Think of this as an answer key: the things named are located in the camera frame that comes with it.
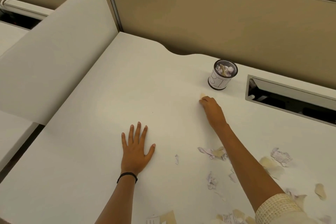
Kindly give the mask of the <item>person's left hand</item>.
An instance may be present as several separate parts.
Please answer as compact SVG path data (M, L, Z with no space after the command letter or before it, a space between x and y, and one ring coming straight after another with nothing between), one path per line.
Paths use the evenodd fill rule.
M145 126L141 129L141 143L135 144L135 130L137 126L133 124L130 126L128 137L126 137L128 148L123 152L121 160L121 173L133 172L135 175L139 175L141 171L147 166L145 164L145 140L148 127Z

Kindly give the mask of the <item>person's right hand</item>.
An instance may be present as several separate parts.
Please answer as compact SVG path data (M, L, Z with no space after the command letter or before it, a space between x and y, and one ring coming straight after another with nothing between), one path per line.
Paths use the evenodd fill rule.
M227 124L222 108L215 100L215 107L204 109L207 120L214 131L218 131Z

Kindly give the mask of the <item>person's right forearm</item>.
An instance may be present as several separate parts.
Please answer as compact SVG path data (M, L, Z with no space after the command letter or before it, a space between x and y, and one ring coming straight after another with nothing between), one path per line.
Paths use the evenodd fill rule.
M254 212L269 198L284 194L264 167L246 149L227 123L212 125Z

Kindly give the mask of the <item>person's left forearm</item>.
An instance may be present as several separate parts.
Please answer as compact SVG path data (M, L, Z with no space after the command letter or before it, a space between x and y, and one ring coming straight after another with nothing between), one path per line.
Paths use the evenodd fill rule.
M95 224L131 224L135 185L132 176L122 177Z

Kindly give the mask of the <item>black mesh bin cup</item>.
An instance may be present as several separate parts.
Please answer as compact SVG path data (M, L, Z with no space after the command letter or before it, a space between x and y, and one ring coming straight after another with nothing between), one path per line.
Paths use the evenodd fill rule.
M225 66L232 66L234 67L234 74L232 77L223 77L221 76L217 71L216 71L216 66L222 64ZM228 83L231 81L232 78L234 78L238 73L238 68L237 65L230 61L230 60L226 60L226 59L219 59L217 60L214 65L213 65L213 70L212 73L210 74L210 76L208 77L208 85L214 89L214 90L224 90Z

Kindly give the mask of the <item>black wristband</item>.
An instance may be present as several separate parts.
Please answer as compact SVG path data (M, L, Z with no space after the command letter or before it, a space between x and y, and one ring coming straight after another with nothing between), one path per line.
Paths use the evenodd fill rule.
M117 179L117 184L119 183L120 179L124 176L132 176L135 179L135 184L138 181L137 175L135 175L133 172L124 172L124 173L121 173L119 178Z

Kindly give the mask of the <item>crumpled papers in bin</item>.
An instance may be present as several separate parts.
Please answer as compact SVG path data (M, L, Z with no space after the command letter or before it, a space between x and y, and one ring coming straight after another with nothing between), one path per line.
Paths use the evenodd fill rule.
M235 69L234 67L232 66L225 66L225 65L222 65L222 64L219 64L216 66L216 71L223 77L232 77L234 72L235 72Z

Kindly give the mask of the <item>beige cubicle partition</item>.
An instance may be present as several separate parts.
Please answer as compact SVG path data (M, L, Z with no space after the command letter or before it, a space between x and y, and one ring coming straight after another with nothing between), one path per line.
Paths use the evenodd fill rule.
M56 9L65 0L19 0ZM107 0L120 31L336 87L336 0Z

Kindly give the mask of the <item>pile of torn paper pieces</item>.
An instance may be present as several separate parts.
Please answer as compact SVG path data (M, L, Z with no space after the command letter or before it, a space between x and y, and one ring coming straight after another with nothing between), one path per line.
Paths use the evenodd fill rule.
M252 223L253 209L223 147L207 149L196 145L157 145L141 175L134 203L134 223L208 224ZM336 224L330 204L313 195L315 180L304 165L273 158L271 152L260 163L284 191L318 224Z

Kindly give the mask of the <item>white desk divider panel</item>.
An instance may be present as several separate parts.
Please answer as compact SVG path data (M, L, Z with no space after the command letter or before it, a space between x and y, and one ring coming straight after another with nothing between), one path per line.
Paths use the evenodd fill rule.
M0 111L46 125L118 33L107 0L66 0L0 56Z

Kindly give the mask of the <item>cream knitted sleeve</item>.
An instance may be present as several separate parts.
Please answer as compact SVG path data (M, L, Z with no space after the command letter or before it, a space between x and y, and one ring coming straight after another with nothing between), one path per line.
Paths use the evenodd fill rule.
M255 213L256 224L318 224L285 193L267 199Z

